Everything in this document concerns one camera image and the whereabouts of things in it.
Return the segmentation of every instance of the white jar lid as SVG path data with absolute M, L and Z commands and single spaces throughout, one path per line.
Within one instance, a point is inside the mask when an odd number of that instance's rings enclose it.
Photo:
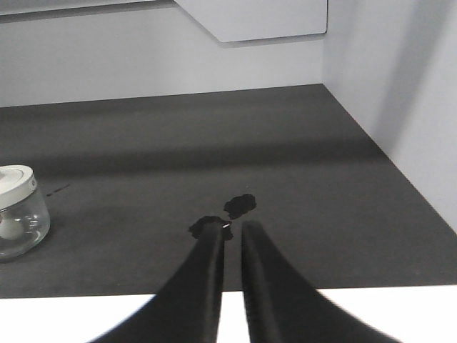
M 0 210 L 27 198 L 36 189 L 29 166 L 0 166 Z

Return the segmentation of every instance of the black spot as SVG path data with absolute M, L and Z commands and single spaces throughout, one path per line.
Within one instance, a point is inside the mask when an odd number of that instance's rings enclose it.
M 229 241 L 233 238 L 233 234 L 231 233 L 230 226 L 231 222 L 227 220 L 223 220 L 220 217 L 211 217 L 211 216 L 204 216 L 201 217 L 199 220 L 196 221 L 194 225 L 189 227 L 189 232 L 192 233 L 192 237 L 198 239 L 207 224 L 220 224 L 222 229 L 222 236 L 226 241 Z
M 240 197 L 234 197 L 229 202 L 226 202 L 224 211 L 228 212 L 228 217 L 233 220 L 255 209 L 256 206 L 256 198 L 254 195 L 243 194 Z
M 60 191 L 63 191 L 65 188 L 68 188 L 68 187 L 70 187 L 70 186 L 71 186 L 71 184 L 66 184 L 66 185 L 63 186 L 63 187 L 60 187 L 60 188 L 56 189 L 55 191 L 46 194 L 46 196 L 47 196 L 47 197 L 51 197 L 51 196 L 55 195 L 55 193 L 59 193 Z

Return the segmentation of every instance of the dark gray mat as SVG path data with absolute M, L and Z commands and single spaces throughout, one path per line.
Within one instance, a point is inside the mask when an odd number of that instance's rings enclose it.
M 49 235 L 0 264 L 0 297 L 154 293 L 198 218 L 251 193 L 319 288 L 457 283 L 457 239 L 323 85 L 0 109 L 0 165 L 36 171 Z

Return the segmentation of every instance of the black stain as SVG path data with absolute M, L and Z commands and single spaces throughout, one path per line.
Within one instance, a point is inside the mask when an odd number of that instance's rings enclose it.
M 237 219 L 243 214 L 252 211 L 257 206 L 256 198 L 252 194 L 243 194 L 239 197 L 234 197 L 229 202 L 226 202 L 224 211 L 228 212 L 230 219 Z
M 65 188 L 68 188 L 68 187 L 70 187 L 70 186 L 71 186 L 71 184 L 66 184 L 66 185 L 63 186 L 63 187 L 60 187 L 60 188 L 56 189 L 55 191 L 46 194 L 46 196 L 47 196 L 47 197 L 51 197 L 51 196 L 55 195 L 55 193 L 59 193 L 60 191 L 63 191 Z
M 192 233 L 192 237 L 198 239 L 203 232 L 205 225 L 207 224 L 220 224 L 222 228 L 222 237 L 229 241 L 233 238 L 233 234 L 231 233 L 230 226 L 231 222 L 227 220 L 223 220 L 220 217 L 213 217 L 213 216 L 204 216 L 201 217 L 199 220 L 196 221 L 194 225 L 189 227 L 189 231 Z

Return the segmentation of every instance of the jar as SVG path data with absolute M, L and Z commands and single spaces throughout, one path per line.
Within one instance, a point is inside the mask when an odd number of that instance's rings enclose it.
M 16 257 L 48 233 L 49 213 L 28 166 L 0 166 L 0 260 Z

